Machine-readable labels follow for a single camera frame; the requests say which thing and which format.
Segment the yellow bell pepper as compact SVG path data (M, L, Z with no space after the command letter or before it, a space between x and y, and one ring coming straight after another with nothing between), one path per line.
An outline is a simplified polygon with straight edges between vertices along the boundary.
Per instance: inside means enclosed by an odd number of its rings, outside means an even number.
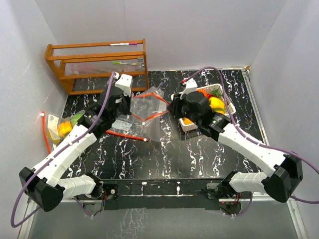
M73 127L69 121L62 122L58 125L57 131L60 138L65 138L71 131Z

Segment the light green cabbage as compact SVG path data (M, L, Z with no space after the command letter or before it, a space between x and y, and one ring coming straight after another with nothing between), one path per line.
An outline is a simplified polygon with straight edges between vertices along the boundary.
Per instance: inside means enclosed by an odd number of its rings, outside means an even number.
M80 118L82 116L83 116L83 113L77 113L77 114L73 115L71 117L71 121L70 121L71 125L74 127L78 123L78 121L80 120Z

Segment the clear red zip bag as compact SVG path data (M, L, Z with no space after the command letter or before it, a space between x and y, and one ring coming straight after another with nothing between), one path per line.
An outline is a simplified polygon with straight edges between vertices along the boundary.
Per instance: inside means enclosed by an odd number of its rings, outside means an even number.
M48 154L50 154L72 131L79 119L84 115L84 112L84 110L81 110L67 118L62 118L46 112L40 114L42 117L42 131Z

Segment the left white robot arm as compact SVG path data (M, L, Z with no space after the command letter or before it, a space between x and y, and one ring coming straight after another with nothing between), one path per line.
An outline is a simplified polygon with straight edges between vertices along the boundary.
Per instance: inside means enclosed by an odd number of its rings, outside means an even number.
M103 186L95 176L61 177L89 146L111 128L118 116L130 113L130 104L130 90L116 86L105 90L99 101L84 112L72 131L44 160L31 169L24 167L20 171L24 193L46 212L53 210L65 198L82 194L99 198Z

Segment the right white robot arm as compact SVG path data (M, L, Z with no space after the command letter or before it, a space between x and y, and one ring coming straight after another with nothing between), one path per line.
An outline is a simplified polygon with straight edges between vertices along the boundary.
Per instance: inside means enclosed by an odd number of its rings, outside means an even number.
M175 93L167 109L174 118L191 120L203 135L236 150L261 169L259 173L230 172L215 189L218 194L232 198L242 192L259 192L284 203L302 181L300 159L249 141L249 134L239 133L229 117L214 111L203 93Z

